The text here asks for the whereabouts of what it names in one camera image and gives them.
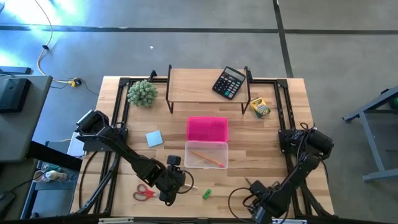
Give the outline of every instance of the succulent plant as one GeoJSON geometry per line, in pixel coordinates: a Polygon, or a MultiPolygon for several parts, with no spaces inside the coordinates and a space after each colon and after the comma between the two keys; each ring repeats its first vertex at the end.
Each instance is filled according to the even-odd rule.
{"type": "Polygon", "coordinates": [[[149,108],[153,105],[157,97],[157,90],[153,83],[143,80],[141,82],[135,82],[130,87],[127,94],[127,100],[133,105],[144,106],[149,108]]]}

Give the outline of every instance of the gray floor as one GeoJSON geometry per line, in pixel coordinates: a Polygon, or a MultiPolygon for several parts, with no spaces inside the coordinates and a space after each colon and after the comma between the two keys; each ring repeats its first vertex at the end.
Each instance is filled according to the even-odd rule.
{"type": "MultiPolygon", "coordinates": [[[[276,28],[271,0],[41,2],[53,23],[65,26],[276,28]]],[[[34,2],[29,13],[18,1],[9,3],[0,12],[0,24],[47,24],[34,2]]],[[[398,28],[397,1],[279,3],[286,29],[398,28]]],[[[48,36],[39,31],[0,31],[0,64],[32,67],[39,74],[35,63],[48,36]]],[[[314,121],[336,144],[326,164],[333,206],[341,217],[398,220],[398,180],[362,182],[362,175],[376,171],[376,165],[360,122],[341,120],[397,85],[397,41],[398,35],[287,35],[294,77],[305,79],[314,121]]],[[[50,46],[51,53],[42,60],[45,72],[58,79],[81,77],[95,92],[104,75],[148,75],[151,70],[165,75],[170,63],[180,68],[248,65],[255,77],[286,77],[277,34],[55,32],[50,46]]],[[[82,87],[51,89],[34,139],[70,138],[75,121],[94,108],[96,100],[82,87]]],[[[51,215],[67,208],[35,207],[51,215]]]]}

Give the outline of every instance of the scissors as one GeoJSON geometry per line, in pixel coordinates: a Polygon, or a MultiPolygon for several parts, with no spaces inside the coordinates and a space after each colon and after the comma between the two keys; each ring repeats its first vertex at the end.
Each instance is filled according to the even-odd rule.
{"type": "Polygon", "coordinates": [[[158,196],[158,193],[149,190],[144,184],[139,184],[137,186],[137,191],[132,195],[134,199],[140,202],[144,202],[152,197],[157,198],[158,196]]]}

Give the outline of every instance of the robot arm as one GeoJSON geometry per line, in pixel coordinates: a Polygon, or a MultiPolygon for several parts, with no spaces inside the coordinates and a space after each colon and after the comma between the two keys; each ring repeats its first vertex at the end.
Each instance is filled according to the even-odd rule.
{"type": "MultiPolygon", "coordinates": [[[[256,199],[250,204],[248,210],[256,223],[272,223],[272,217],[283,215],[288,209],[293,192],[300,186],[309,173],[318,167],[321,160],[329,157],[331,149],[334,146],[329,137],[316,129],[305,131],[293,129],[288,132],[290,133],[286,133],[285,137],[280,140],[281,146],[283,143],[284,145],[295,148],[296,151],[299,150],[297,146],[303,146],[304,148],[300,149],[302,153],[298,156],[298,164],[283,183],[276,182],[270,187],[265,187],[257,180],[251,184],[250,191],[256,196],[256,199]],[[292,136],[300,136],[300,139],[292,138],[292,136]]],[[[312,205],[317,212],[330,215],[324,211],[307,188],[304,191],[310,197],[312,205]]]]}
{"type": "Polygon", "coordinates": [[[156,186],[160,190],[159,199],[170,206],[180,187],[185,183],[185,174],[177,167],[180,165],[181,158],[169,156],[167,162],[170,166],[166,167],[156,159],[139,155],[124,143],[122,133],[126,130],[126,128],[110,126],[108,117],[100,111],[90,110],[77,122],[77,131],[80,133],[80,136],[77,137],[79,140],[83,142],[101,141],[109,146],[131,164],[131,168],[136,172],[138,178],[151,187],[156,186]]]}

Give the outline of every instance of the calculator display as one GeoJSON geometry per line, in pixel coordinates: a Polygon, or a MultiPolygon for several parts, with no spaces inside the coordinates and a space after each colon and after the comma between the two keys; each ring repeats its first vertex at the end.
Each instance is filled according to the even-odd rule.
{"type": "Polygon", "coordinates": [[[227,73],[228,75],[231,75],[231,76],[237,78],[238,80],[241,80],[241,81],[244,80],[244,77],[243,77],[242,75],[237,74],[236,72],[232,71],[232,70],[229,69],[229,68],[226,68],[226,69],[225,69],[225,73],[227,73]]]}

